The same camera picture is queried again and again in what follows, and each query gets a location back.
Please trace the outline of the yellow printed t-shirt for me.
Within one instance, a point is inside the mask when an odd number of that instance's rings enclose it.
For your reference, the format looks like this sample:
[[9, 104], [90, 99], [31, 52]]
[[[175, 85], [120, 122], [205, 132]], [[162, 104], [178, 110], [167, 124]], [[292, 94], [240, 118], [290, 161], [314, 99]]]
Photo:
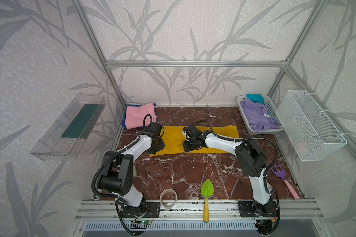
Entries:
[[[186, 137], [183, 135], [183, 128], [183, 126], [165, 126], [162, 136], [165, 148], [156, 155], [150, 154], [149, 157], [184, 153], [183, 142], [186, 141]], [[239, 138], [237, 127], [234, 125], [214, 127], [213, 130], [222, 136]]]

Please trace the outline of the grey plastic laundry basket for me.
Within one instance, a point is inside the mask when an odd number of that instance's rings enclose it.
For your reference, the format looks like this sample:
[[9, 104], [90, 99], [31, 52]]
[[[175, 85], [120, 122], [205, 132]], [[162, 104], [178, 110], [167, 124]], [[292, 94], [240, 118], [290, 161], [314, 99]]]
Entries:
[[262, 95], [262, 96], [265, 99], [264, 105], [269, 107], [269, 114], [272, 116], [272, 118], [274, 120], [276, 120], [279, 123], [280, 127], [279, 127], [279, 129], [269, 129], [269, 130], [263, 130], [263, 131], [252, 130], [250, 125], [248, 124], [246, 116], [245, 116], [245, 114], [243, 112], [243, 109], [242, 109], [242, 107], [240, 105], [240, 103], [246, 99], [246, 95], [240, 95], [240, 96], [238, 96], [236, 98], [236, 100], [238, 102], [238, 107], [239, 107], [240, 113], [242, 115], [242, 119], [243, 119], [243, 121], [245, 123], [245, 126], [247, 128], [248, 133], [250, 135], [260, 135], [260, 134], [273, 134], [273, 133], [277, 133], [277, 132], [283, 131], [284, 130], [283, 125], [281, 124], [281, 122], [280, 122], [280, 120], [279, 120], [279, 118], [278, 118], [278, 116], [276, 114], [277, 107], [274, 105], [274, 103], [272, 102], [272, 100], [268, 96], [266, 96], [266, 95]]

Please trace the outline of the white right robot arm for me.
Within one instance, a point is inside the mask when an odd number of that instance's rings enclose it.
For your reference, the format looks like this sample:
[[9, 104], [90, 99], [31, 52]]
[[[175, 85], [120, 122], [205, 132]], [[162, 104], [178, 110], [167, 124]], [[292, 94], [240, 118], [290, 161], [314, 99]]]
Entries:
[[[277, 145], [264, 137], [231, 138], [216, 134], [213, 129], [200, 131], [194, 124], [183, 128], [186, 140], [183, 142], [185, 152], [213, 148], [225, 151], [237, 157], [238, 163], [250, 179], [253, 191], [253, 203], [256, 208], [269, 209], [273, 203], [275, 189], [267, 182], [267, 176], [277, 162], [279, 151]], [[267, 141], [275, 148], [275, 158], [267, 165], [267, 156], [257, 143]]]

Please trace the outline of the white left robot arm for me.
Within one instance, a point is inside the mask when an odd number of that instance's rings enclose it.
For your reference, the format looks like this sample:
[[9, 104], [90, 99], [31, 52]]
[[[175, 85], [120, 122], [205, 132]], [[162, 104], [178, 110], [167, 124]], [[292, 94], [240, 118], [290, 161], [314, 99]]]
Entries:
[[133, 185], [134, 161], [145, 151], [155, 155], [165, 148], [162, 131], [163, 126], [153, 122], [127, 146], [105, 153], [102, 165], [92, 179], [92, 192], [99, 197], [114, 197], [121, 206], [143, 208], [143, 194]]

